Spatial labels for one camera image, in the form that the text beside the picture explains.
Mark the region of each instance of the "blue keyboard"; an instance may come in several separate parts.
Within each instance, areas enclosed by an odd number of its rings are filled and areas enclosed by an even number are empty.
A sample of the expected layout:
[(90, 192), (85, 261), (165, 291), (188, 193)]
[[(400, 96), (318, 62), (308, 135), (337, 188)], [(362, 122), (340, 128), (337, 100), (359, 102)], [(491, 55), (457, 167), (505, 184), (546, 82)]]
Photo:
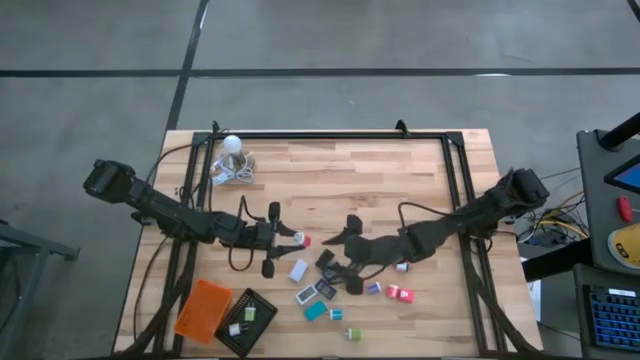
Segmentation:
[(640, 299), (594, 290), (590, 292), (594, 342), (640, 352)]

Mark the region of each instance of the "pink block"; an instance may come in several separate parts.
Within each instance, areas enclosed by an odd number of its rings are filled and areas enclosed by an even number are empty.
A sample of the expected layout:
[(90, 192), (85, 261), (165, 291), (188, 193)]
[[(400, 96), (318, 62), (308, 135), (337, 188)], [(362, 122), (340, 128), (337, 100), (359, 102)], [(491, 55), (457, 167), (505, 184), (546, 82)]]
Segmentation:
[(407, 304), (411, 304), (413, 302), (413, 297), (413, 291), (409, 289), (400, 289), (400, 291), (398, 292), (398, 300)]

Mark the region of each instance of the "orange container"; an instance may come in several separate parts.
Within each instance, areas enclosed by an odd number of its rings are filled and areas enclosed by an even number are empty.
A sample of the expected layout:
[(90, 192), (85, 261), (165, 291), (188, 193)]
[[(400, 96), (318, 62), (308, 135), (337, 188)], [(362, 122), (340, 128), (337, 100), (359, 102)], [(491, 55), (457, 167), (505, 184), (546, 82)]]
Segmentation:
[(231, 289), (198, 280), (174, 330), (176, 333), (209, 344), (231, 302)]

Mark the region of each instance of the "teal block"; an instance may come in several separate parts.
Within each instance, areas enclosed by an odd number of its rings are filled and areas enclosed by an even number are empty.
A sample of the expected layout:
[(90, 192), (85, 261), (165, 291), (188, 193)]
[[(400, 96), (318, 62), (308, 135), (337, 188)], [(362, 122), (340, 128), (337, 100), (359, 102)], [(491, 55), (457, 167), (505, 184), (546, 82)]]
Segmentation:
[(327, 305), (325, 305), (321, 300), (317, 301), (315, 304), (311, 305), (307, 310), (304, 311), (304, 316), (307, 317), (307, 320), (313, 321), (318, 318), (318, 316), (326, 313), (328, 310)]

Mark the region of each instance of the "small white box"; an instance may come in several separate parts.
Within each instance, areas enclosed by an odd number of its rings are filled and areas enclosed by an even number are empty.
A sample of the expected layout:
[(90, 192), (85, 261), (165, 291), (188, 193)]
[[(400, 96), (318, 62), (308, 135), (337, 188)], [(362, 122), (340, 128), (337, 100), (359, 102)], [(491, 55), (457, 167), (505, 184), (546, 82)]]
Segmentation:
[(299, 282), (300, 279), (302, 279), (302, 275), (304, 275), (304, 272), (307, 271), (308, 266), (309, 265), (307, 265), (306, 262), (298, 259), (296, 265), (293, 267), (293, 270), (291, 270), (291, 273), (289, 274), (291, 280)]

